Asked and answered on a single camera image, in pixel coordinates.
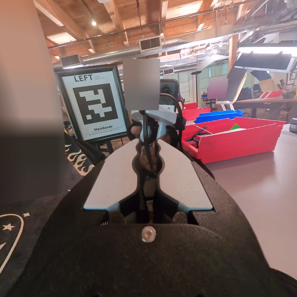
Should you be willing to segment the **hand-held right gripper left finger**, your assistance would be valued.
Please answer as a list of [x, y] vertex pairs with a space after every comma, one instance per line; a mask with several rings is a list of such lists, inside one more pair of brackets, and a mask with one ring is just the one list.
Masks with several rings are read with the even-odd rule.
[[134, 139], [112, 153], [86, 199], [84, 210], [136, 212], [139, 202], [139, 173], [135, 167], [139, 139]]

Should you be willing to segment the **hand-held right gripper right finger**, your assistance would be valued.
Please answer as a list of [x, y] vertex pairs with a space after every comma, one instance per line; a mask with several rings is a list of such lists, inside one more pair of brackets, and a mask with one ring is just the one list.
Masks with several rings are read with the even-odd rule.
[[213, 205], [190, 159], [161, 139], [157, 145], [162, 162], [157, 188], [165, 203], [184, 213], [212, 210]]

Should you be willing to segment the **black rubber loop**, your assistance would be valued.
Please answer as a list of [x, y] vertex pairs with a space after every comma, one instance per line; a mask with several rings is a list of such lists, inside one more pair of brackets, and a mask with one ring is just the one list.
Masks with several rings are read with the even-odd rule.
[[179, 99], [163, 92], [160, 93], [159, 110], [140, 110], [140, 114], [143, 116], [142, 120], [139, 120], [142, 124], [140, 140], [143, 142], [142, 146], [144, 147], [150, 169], [150, 172], [147, 173], [145, 169], [140, 170], [140, 187], [143, 195], [143, 198], [141, 198], [142, 202], [145, 201], [143, 187], [146, 177], [150, 174], [153, 177], [157, 175], [150, 150], [150, 146], [152, 146], [157, 139], [169, 134], [170, 145], [178, 149], [191, 160], [189, 153], [182, 147], [182, 132], [185, 129], [186, 120], [182, 115], [181, 111], [183, 107], [180, 106], [179, 102]]

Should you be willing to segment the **blue plastic bin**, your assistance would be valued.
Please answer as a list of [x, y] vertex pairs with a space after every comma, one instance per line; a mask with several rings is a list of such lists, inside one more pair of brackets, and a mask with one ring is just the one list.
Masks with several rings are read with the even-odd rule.
[[217, 120], [227, 119], [227, 118], [233, 120], [235, 117], [242, 117], [243, 114], [244, 112], [240, 109], [201, 113], [196, 118], [196, 120], [194, 120], [194, 123], [200, 124], [200, 123], [217, 121]]

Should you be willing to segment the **red plastic bin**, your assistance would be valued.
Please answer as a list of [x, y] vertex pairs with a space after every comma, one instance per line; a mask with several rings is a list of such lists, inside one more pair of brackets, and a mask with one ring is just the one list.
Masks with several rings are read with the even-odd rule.
[[204, 164], [271, 152], [285, 121], [235, 117], [187, 125], [183, 148]]

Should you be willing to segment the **person's left hand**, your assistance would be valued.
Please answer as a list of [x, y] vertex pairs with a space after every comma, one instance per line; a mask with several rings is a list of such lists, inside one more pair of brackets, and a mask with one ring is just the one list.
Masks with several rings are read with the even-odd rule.
[[[133, 140], [135, 138], [139, 139], [140, 133], [142, 131], [142, 124], [139, 122], [133, 121], [128, 130], [130, 133], [128, 135], [130, 140]], [[166, 130], [167, 130], [166, 135], [163, 135], [162, 137], [160, 137], [160, 139], [170, 144], [171, 146], [177, 148], [179, 145], [179, 136], [177, 131], [170, 126], [166, 126]]]

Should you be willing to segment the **small red bin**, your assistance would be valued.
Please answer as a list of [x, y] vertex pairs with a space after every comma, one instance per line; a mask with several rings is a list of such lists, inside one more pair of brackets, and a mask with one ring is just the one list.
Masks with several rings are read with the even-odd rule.
[[201, 113], [211, 112], [211, 108], [198, 108], [197, 102], [185, 103], [182, 115], [187, 121], [196, 120]]

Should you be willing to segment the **printed marker sign board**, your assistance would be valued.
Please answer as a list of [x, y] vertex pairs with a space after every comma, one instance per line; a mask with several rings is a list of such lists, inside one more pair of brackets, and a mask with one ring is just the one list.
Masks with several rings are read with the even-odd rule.
[[127, 136], [130, 126], [116, 64], [55, 71], [77, 139], [94, 143]]

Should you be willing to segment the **bright light panel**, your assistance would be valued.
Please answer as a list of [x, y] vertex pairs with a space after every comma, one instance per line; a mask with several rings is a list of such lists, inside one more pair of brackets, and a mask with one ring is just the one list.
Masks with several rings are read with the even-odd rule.
[[239, 56], [234, 67], [271, 72], [290, 72], [296, 66], [297, 41], [247, 44], [238, 48]]

